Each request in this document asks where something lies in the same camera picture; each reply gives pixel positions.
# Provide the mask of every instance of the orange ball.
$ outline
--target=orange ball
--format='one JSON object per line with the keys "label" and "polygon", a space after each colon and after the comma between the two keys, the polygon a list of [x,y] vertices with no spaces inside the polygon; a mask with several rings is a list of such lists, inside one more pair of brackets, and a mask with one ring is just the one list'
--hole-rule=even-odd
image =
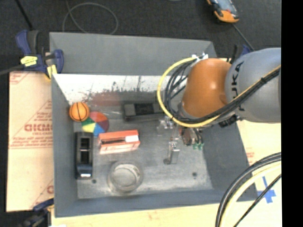
{"label": "orange ball", "polygon": [[74,103],[69,110],[69,115],[76,122],[85,121],[89,117],[89,107],[86,103]]}

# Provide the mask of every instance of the cardboard box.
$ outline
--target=cardboard box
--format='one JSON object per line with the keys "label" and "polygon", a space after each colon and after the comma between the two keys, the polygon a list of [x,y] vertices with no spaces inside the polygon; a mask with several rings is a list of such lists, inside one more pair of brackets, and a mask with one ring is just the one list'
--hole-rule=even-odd
{"label": "cardboard box", "polygon": [[51,82],[40,72],[9,75],[7,211],[53,197]]}

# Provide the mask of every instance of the gray surface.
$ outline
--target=gray surface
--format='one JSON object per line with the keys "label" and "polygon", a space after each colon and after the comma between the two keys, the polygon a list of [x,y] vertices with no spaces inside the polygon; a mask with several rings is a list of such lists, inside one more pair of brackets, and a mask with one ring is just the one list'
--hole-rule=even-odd
{"label": "gray surface", "polygon": [[74,134],[69,119],[68,101],[55,80],[52,80],[53,98],[53,150],[54,150],[54,192],[55,214],[68,209],[77,200],[75,179]]}
{"label": "gray surface", "polygon": [[169,139],[172,130],[166,130],[162,135],[157,133],[157,120],[125,123],[122,115],[118,119],[109,117],[109,131],[123,131],[137,129],[140,133],[141,144],[139,148],[132,152],[100,155],[97,140],[94,146],[93,178],[92,181],[78,181],[79,198],[96,198],[115,196],[107,185],[107,176],[111,165],[116,161],[135,162],[141,165],[144,173],[144,180],[141,186],[129,193],[129,195],[150,194],[156,192],[175,192],[184,190],[212,189],[207,167],[202,151],[193,150],[186,147],[181,140],[179,146],[181,152],[178,163],[175,165],[165,165],[163,160],[168,154]]}
{"label": "gray surface", "polygon": [[122,35],[50,33],[50,47],[63,50],[63,73],[153,76],[192,54],[216,56],[210,41]]}
{"label": "gray surface", "polygon": [[[186,42],[143,37],[129,37],[128,39],[125,36],[51,33],[51,46],[53,49],[63,49],[66,73],[79,72],[80,74],[98,72],[98,74],[118,75],[161,75],[175,61],[195,53],[197,47],[201,47],[201,51],[209,53],[210,56],[215,56],[211,42],[193,43],[189,40]],[[125,100],[144,100],[142,94],[132,92],[130,95],[132,98],[126,96]],[[112,116],[111,131],[134,126],[141,129],[142,144],[138,151],[128,154],[127,157],[135,158],[144,167],[144,182],[135,192],[129,196],[114,196],[108,191],[106,175],[110,165],[120,157],[126,158],[126,154],[108,157],[95,155],[94,172],[99,172],[99,175],[96,175],[96,183],[76,182],[71,135],[77,128],[77,124],[73,127],[67,116],[68,102],[59,86],[56,85],[55,79],[53,80],[53,102],[53,111],[56,112],[53,114],[53,147],[57,217],[219,202],[223,195],[222,188],[213,187],[212,182],[215,182],[216,186],[227,188],[235,175],[247,167],[243,144],[239,138],[238,129],[234,126],[228,127],[230,130],[228,136],[217,134],[216,127],[210,128],[205,135],[208,145],[203,152],[183,146],[179,155],[180,165],[166,166],[163,164],[163,159],[167,157],[169,131],[158,137],[154,131],[157,125],[155,121],[144,122],[141,126],[136,123],[130,127],[130,124],[121,122],[121,115],[110,114],[109,118]],[[97,109],[97,106],[93,105],[92,110]],[[110,110],[116,112],[117,109],[111,107]],[[214,151],[218,149],[216,147],[219,147],[223,155],[229,154],[223,167],[217,167],[220,166],[218,164],[220,159]],[[232,160],[235,155],[238,155],[236,165]],[[212,169],[211,175],[207,172],[209,168]],[[196,179],[192,175],[194,171],[197,172]]]}

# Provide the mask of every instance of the black object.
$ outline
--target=black object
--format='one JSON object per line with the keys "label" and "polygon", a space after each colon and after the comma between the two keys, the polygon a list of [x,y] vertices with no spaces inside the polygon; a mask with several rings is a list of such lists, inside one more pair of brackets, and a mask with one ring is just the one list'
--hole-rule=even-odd
{"label": "black object", "polygon": [[240,119],[239,116],[237,116],[237,115],[234,114],[229,119],[219,122],[219,125],[220,125],[221,128],[224,128],[224,127],[226,127],[228,125],[231,125],[231,124],[235,123],[239,119]]}
{"label": "black object", "polygon": [[92,178],[94,134],[76,132],[76,179]]}
{"label": "black object", "polygon": [[158,119],[163,111],[158,103],[125,103],[123,105],[123,114],[125,121],[136,119]]}

